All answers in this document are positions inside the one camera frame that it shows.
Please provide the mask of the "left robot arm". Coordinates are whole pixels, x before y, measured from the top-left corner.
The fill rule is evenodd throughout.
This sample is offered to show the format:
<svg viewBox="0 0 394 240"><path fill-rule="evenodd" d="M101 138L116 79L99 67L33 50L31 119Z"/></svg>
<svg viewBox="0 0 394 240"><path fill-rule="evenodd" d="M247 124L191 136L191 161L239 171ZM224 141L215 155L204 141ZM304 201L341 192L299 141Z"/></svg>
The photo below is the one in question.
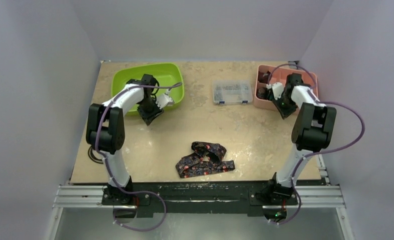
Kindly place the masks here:
<svg viewBox="0 0 394 240"><path fill-rule="evenodd" d="M103 157L109 176L104 189L104 204L128 205L137 199L121 153L126 137L124 116L137 105L140 117L146 125L150 125L164 112L163 108L171 103L169 95L155 97L153 92L160 88L152 75L144 74L140 80L129 80L110 100L89 107L86 142Z"/></svg>

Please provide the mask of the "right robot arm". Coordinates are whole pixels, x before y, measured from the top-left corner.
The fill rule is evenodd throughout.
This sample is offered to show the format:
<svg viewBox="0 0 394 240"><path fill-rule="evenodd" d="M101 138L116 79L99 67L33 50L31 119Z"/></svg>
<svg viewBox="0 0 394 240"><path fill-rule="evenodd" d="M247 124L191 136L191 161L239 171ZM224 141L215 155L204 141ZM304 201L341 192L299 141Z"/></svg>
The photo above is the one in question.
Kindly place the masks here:
<svg viewBox="0 0 394 240"><path fill-rule="evenodd" d="M297 179L311 157L329 146L337 111L320 103L312 86L304 83L297 73L289 74L285 84L266 84L265 93L282 119L298 112L291 132L293 146L288 159L267 186L255 193L262 202L280 204L295 193Z"/></svg>

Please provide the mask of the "dark floral patterned tie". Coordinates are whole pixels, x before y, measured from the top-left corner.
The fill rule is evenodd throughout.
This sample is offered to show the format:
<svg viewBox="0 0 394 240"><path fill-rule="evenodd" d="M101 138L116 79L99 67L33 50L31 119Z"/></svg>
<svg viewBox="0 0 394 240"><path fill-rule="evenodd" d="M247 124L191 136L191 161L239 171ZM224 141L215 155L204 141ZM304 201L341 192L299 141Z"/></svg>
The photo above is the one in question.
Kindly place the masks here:
<svg viewBox="0 0 394 240"><path fill-rule="evenodd" d="M194 141L192 153L182 157L175 165L179 178L221 174L236 169L233 160L225 160L227 149L219 143Z"/></svg>

